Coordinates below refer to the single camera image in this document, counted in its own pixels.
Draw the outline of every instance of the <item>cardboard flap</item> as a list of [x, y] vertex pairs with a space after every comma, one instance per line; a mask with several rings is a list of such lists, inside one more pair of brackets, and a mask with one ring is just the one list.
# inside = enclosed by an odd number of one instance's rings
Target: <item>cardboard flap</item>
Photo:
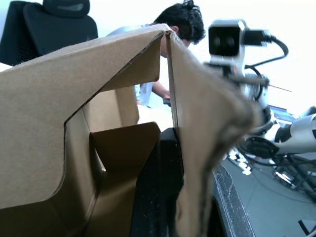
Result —
[[160, 130], [150, 122], [91, 134], [92, 142], [107, 172], [142, 167]]
[[179, 236], [204, 236], [210, 174], [232, 142], [254, 125], [255, 112], [239, 91], [201, 64], [176, 35], [170, 37], [171, 106], [185, 171], [176, 220]]
[[[0, 74], [0, 208], [45, 200], [58, 190], [64, 124], [168, 30], [157, 25], [95, 39]], [[124, 86], [154, 80], [134, 79]]]

